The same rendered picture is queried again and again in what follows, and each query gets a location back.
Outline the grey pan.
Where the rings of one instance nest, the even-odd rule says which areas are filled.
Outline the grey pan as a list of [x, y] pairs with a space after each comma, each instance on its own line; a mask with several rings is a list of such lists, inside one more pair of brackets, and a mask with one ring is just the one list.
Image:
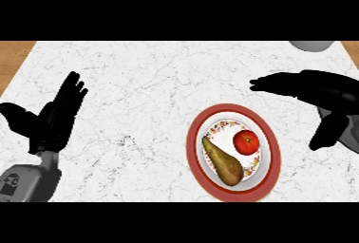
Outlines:
[[334, 44], [332, 41], [289, 41], [291, 45], [303, 51], [322, 52]]

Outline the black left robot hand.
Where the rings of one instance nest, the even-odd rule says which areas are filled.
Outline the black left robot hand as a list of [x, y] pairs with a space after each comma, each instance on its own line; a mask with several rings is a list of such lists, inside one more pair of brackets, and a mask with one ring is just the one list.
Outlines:
[[29, 139], [28, 153], [41, 151], [59, 153], [66, 147], [74, 119], [89, 89], [74, 71], [66, 76], [55, 100], [49, 102], [38, 115], [15, 103], [0, 103], [0, 114], [10, 130]]

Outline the brown-green pear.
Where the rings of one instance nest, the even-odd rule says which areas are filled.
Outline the brown-green pear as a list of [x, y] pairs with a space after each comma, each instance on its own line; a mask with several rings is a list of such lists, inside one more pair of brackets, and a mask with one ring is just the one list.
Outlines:
[[202, 137], [202, 146], [222, 182], [227, 186], [236, 186], [244, 178], [244, 170], [238, 159], [214, 145], [207, 137]]

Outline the red-rimmed white plate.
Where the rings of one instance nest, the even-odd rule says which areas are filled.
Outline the red-rimmed white plate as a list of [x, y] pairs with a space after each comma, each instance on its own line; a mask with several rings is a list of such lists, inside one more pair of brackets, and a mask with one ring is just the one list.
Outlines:
[[[253, 131], [260, 140], [258, 151], [250, 156], [235, 150], [233, 137], [241, 130]], [[208, 136], [210, 141], [238, 159], [244, 167], [258, 159], [253, 173], [236, 186], [227, 186], [216, 174], [202, 146], [204, 136]], [[186, 158], [198, 183], [217, 199], [257, 201], [267, 196], [281, 172], [281, 150], [272, 129], [251, 109], [238, 104], [220, 103], [199, 113], [188, 130]]]

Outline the red tomato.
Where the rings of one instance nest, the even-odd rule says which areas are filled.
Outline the red tomato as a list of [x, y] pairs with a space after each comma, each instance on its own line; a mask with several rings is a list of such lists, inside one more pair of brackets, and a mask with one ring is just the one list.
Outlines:
[[233, 137], [236, 152], [244, 155], [253, 155], [260, 148], [260, 141], [256, 133], [250, 130], [241, 130]]

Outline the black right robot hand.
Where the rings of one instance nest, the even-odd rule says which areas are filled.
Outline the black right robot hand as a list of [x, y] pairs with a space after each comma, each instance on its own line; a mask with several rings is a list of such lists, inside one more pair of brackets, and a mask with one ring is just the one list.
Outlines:
[[[316, 151], [335, 145], [349, 125], [349, 116], [359, 115], [359, 81], [344, 75], [301, 70], [298, 73], [279, 72], [251, 80], [253, 91], [291, 96], [304, 103], [326, 109], [309, 147]], [[352, 128], [359, 141], [359, 121]]]

